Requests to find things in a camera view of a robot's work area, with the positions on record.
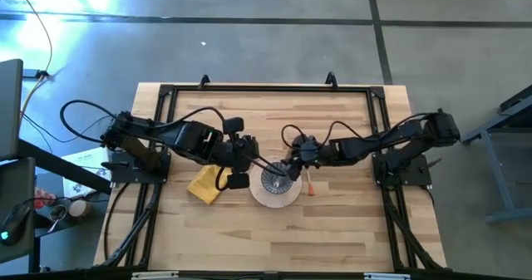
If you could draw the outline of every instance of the concrete floor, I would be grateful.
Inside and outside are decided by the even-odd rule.
[[[33,0],[38,10],[182,17],[371,18],[368,0]],[[377,0],[383,19],[529,21],[530,0]],[[0,0],[4,12],[27,11],[23,0]],[[61,138],[71,135],[59,108],[75,98],[111,111],[131,108],[140,81],[262,81],[321,83],[334,71],[341,83],[382,84],[371,26],[294,26],[60,22],[46,17],[52,36],[54,74],[32,98],[27,114]],[[495,108],[530,85],[532,29],[384,27],[393,83],[406,85],[411,107],[438,107],[455,116],[462,133],[495,114]],[[21,57],[43,67],[47,41],[38,22],[0,21],[0,60]],[[24,82],[23,95],[32,87]],[[101,113],[78,108],[68,119],[79,128]],[[95,128],[89,135],[98,135]],[[46,149],[29,125],[22,138]],[[96,147],[50,140],[57,155]],[[488,225],[502,209],[484,146],[431,150],[443,161],[432,170],[436,216],[450,268],[532,278],[531,220]],[[523,185],[520,191],[531,189]],[[42,258],[53,269],[92,264],[99,222],[43,239],[55,248]],[[87,235],[84,248],[76,238]],[[0,265],[1,274],[24,273],[25,258]]]

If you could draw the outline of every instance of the orange brush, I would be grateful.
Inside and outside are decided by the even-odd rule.
[[[310,181],[310,173],[308,172],[308,169],[306,169],[306,171],[307,171],[307,181],[308,181],[308,195],[314,196],[314,188],[313,188],[313,183]]]

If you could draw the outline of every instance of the desk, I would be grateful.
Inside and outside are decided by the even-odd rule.
[[[384,88],[394,125],[411,114],[406,88]],[[132,114],[152,118],[159,89],[160,83],[140,83]],[[325,137],[333,120],[346,122],[361,135],[371,134],[366,97],[357,93],[183,91],[177,97],[175,118],[202,106],[214,106],[226,118],[244,118],[244,133],[257,137],[263,156],[286,154],[280,130],[289,123],[318,140]],[[201,112],[191,118],[222,128],[212,112]],[[295,131],[287,130],[288,141],[295,136]],[[345,136],[352,134],[339,126],[331,138]],[[213,204],[206,205],[186,190],[200,169],[192,161],[172,156],[155,225],[150,270],[393,270],[382,195],[373,182],[369,158],[351,167],[311,169],[316,195],[308,196],[307,184],[303,183],[299,198],[282,209],[263,207],[247,189],[226,190]],[[130,230],[138,190],[139,185],[130,185],[117,202],[109,231],[110,252]],[[413,233],[427,252],[445,266],[429,196],[417,187],[405,187],[405,196]],[[138,257],[142,237],[143,234],[136,249]],[[397,237],[405,263],[402,236]],[[95,263],[104,261],[102,238]]]

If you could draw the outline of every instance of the white paper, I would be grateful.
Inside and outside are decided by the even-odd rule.
[[[62,158],[73,163],[74,165],[85,166],[83,169],[99,175],[111,182],[111,172],[101,166],[102,162],[109,161],[109,153],[105,148],[95,148],[93,150],[82,151],[73,155],[65,155]],[[77,198],[81,196],[87,196],[88,194],[94,192],[96,192],[94,189],[87,188],[84,185],[78,184],[63,177],[63,193],[65,197]]]

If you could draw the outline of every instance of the wooden tabletop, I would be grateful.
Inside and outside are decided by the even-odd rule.
[[[159,87],[160,83],[139,84],[133,115],[153,118]],[[406,88],[384,88],[394,125],[411,114]],[[168,103],[162,117],[166,117]],[[325,137],[333,120],[342,120],[361,135],[370,135],[367,102],[360,93],[180,92],[175,118],[202,106],[216,107],[225,118],[244,118],[244,133],[257,137],[263,156],[286,155],[287,147],[280,138],[280,130],[286,124],[295,124],[318,140]],[[218,116],[210,111],[191,119],[222,129]],[[288,141],[295,136],[295,131],[287,130]],[[346,136],[352,134],[338,125],[331,139]],[[308,196],[304,182],[298,199],[281,209],[260,205],[248,189],[226,190],[211,205],[204,204],[186,189],[200,169],[196,163],[172,155],[169,181],[163,187],[155,225],[150,269],[392,270],[382,196],[372,179],[369,158],[350,167],[310,169],[315,195]],[[130,185],[117,202],[109,227],[110,253],[131,228],[139,187]],[[427,252],[445,266],[436,216],[427,192],[406,187],[405,198],[413,233]],[[104,261],[102,237],[95,263]],[[398,238],[405,263],[404,242],[401,235]]]

